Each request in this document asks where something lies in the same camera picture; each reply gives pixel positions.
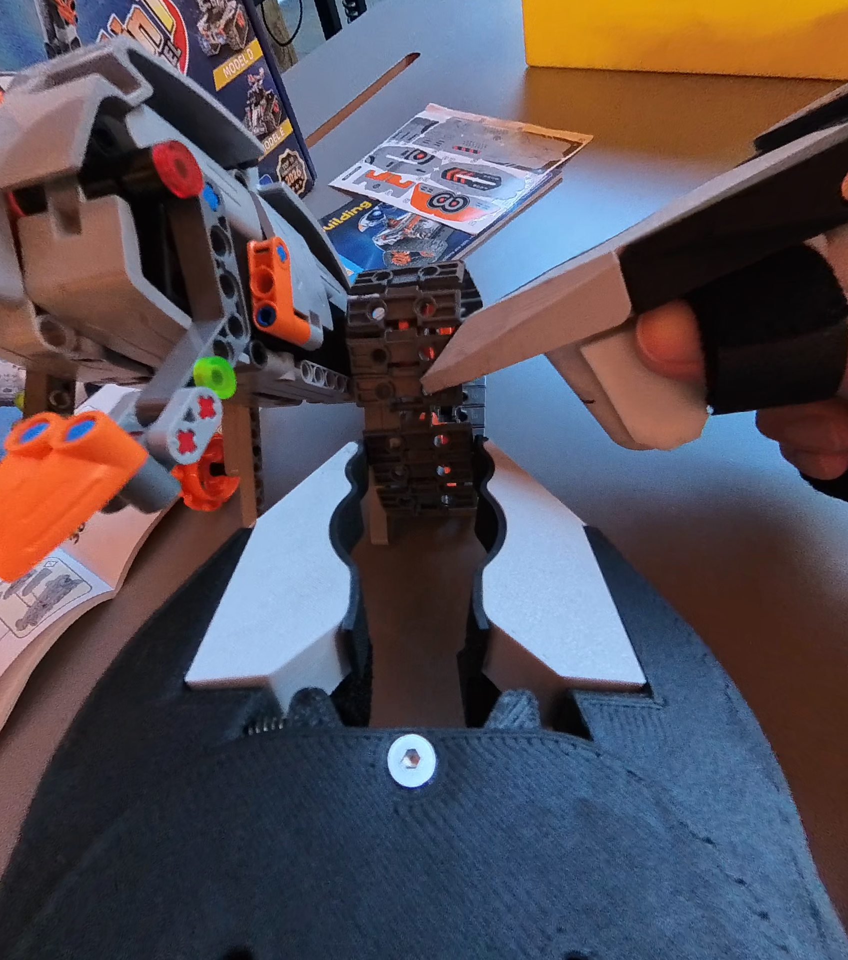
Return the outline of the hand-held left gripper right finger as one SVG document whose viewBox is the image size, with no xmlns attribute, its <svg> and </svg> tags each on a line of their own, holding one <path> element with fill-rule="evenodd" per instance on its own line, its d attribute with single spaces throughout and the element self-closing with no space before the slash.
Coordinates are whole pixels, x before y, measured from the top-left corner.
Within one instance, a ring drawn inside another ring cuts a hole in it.
<svg viewBox="0 0 848 960">
<path fill-rule="evenodd" d="M 570 722 L 571 690 L 645 691 L 585 523 L 489 440 L 475 472 L 486 557 L 459 654 L 466 725 L 482 726 L 507 690 L 529 690 L 556 727 Z"/>
</svg>

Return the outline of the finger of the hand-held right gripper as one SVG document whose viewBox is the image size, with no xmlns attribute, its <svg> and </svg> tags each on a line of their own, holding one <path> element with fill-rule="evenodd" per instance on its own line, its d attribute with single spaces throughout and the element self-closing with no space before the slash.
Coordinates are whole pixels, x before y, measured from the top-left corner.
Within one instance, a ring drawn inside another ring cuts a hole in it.
<svg viewBox="0 0 848 960">
<path fill-rule="evenodd" d="M 677 299 L 839 223 L 846 212 L 839 198 L 845 138 L 843 123 L 805 134 L 591 251 L 617 253 L 632 306 Z"/>
<path fill-rule="evenodd" d="M 593 249 L 472 314 L 423 375 L 429 394 L 613 330 L 632 304 L 613 249 Z"/>
</svg>

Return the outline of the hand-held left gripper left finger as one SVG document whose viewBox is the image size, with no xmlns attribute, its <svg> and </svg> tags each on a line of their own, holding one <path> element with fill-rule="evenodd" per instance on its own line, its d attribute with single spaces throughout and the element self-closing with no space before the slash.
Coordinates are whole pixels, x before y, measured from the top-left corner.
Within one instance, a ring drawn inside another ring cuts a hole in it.
<svg viewBox="0 0 848 960">
<path fill-rule="evenodd" d="M 347 443 L 260 519 L 186 675 L 192 688 L 264 688 L 286 711 L 330 694 L 347 725 L 370 718 L 372 651 L 358 569 L 368 488 Z"/>
</svg>

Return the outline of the dark grey toy track belt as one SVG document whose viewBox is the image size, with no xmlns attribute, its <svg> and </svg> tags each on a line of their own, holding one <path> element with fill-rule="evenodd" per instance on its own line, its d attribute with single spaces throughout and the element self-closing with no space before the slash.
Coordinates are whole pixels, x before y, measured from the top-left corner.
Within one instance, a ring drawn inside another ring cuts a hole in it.
<svg viewBox="0 0 848 960">
<path fill-rule="evenodd" d="M 460 261 L 370 270 L 355 279 L 346 340 L 364 415 L 376 546 L 387 545 L 393 522 L 461 525 L 475 517 L 474 447 L 485 422 L 484 380 L 427 394 L 421 379 L 480 307 Z"/>
</svg>

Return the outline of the grey orange block toy robot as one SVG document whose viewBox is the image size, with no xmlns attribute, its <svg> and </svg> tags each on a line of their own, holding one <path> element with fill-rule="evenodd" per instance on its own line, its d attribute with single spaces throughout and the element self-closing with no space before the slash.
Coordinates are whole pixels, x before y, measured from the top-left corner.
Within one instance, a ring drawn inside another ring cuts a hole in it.
<svg viewBox="0 0 848 960">
<path fill-rule="evenodd" d="M 101 510 L 262 512 L 252 413 L 350 399 L 347 273 L 260 146 L 131 40 L 0 89 L 0 358 L 27 408 L 0 461 L 0 579 Z"/>
</svg>

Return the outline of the grey desk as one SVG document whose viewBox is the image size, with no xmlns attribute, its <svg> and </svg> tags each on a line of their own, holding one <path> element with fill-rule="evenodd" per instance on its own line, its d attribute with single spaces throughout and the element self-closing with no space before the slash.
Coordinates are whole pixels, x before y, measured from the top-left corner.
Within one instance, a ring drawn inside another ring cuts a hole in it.
<svg viewBox="0 0 848 960">
<path fill-rule="evenodd" d="M 469 258 L 487 303 L 734 166 L 823 81 L 528 68 L 520 2 L 381 2 L 286 74 L 317 216 L 330 180 L 429 102 L 594 137 Z M 848 933 L 848 505 L 750 415 L 670 453 L 615 446 L 543 358 L 487 381 L 491 439 L 596 526 L 705 640 L 757 715 Z M 0 733 L 0 876 L 46 764 L 135 630 L 238 530 L 177 506 L 121 592 L 39 663 Z"/>
</svg>

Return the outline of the yellow storage bin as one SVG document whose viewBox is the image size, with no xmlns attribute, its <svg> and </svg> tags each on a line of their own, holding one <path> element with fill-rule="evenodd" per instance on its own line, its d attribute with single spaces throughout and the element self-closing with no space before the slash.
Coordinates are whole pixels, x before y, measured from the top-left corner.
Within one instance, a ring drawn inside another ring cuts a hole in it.
<svg viewBox="0 0 848 960">
<path fill-rule="evenodd" d="M 524 1 L 529 66 L 848 80 L 848 1 Z"/>
</svg>

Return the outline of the sticker sheet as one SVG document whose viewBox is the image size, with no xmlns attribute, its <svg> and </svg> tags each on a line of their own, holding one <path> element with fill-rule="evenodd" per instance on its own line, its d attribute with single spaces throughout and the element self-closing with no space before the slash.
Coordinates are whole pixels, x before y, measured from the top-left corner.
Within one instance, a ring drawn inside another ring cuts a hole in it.
<svg viewBox="0 0 848 960">
<path fill-rule="evenodd" d="M 331 186 L 476 235 L 549 184 L 591 140 L 430 103 Z"/>
</svg>

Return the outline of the open instruction booklet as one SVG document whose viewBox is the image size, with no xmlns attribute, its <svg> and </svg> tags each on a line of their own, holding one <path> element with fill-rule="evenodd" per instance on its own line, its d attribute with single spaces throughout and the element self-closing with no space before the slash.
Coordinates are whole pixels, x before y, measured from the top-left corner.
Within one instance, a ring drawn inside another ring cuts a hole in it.
<svg viewBox="0 0 848 960">
<path fill-rule="evenodd" d="M 163 515 L 98 512 L 25 576 L 0 581 L 0 731 L 37 664 L 78 618 L 111 599 Z"/>
</svg>

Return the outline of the blue toy robot box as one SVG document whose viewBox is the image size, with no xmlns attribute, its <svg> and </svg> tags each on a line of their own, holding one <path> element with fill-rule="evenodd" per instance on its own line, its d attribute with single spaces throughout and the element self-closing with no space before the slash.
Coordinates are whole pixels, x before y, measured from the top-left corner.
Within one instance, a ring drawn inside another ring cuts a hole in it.
<svg viewBox="0 0 848 960">
<path fill-rule="evenodd" d="M 164 470 L 223 403 L 335 402 L 347 281 L 301 203 L 311 166 L 243 2 L 36 2 L 45 57 L 0 73 L 0 358 L 129 387 Z"/>
</svg>

